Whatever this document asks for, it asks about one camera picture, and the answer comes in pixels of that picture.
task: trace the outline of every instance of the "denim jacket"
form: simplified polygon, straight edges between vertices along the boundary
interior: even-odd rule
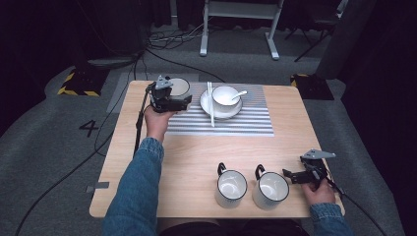
[[[163,155],[163,147],[158,140],[145,138],[142,141],[104,217],[103,235],[156,235],[158,184]],[[313,205],[310,212],[315,235],[353,235],[338,205]]]

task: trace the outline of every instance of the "white plate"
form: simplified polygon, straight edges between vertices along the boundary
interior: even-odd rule
[[[202,109],[208,115],[210,115],[210,113],[209,113],[209,92],[207,90],[205,90],[205,92],[203,92],[202,96],[200,97],[200,105],[202,106]],[[240,101],[237,103],[237,105],[231,111],[223,112],[223,111],[213,110],[214,118],[218,119],[218,120],[230,119],[233,116],[235,116],[237,113],[239,113],[239,111],[242,109],[242,106],[243,106],[243,102],[242,102],[242,99],[240,99]]]

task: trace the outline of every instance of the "number 4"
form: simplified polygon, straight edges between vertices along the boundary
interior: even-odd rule
[[[94,120],[90,120],[86,124],[80,126],[79,129],[80,130],[89,130],[89,133],[87,134],[87,137],[89,138],[89,136],[91,135],[91,132],[93,130],[98,130],[98,127],[95,127],[94,125],[95,125],[95,121]]]

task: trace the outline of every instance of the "white spoon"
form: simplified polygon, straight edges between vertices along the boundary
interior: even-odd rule
[[[230,100],[233,100],[234,98],[236,98],[240,95],[246,94],[246,93],[248,93],[246,90],[240,91],[240,92],[236,93],[236,95],[232,96],[232,98],[230,98]]]

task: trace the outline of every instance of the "gray and white striped cloth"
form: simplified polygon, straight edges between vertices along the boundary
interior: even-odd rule
[[[184,114],[174,115],[169,120],[169,135],[202,135],[202,136],[264,136],[273,137],[273,128],[269,118],[264,90],[259,85],[218,84],[231,86],[237,90],[246,90],[242,95],[243,107],[240,112],[227,120],[215,120],[211,126],[209,115],[200,105],[200,97],[207,90],[206,83],[190,83],[193,100],[189,110]]]

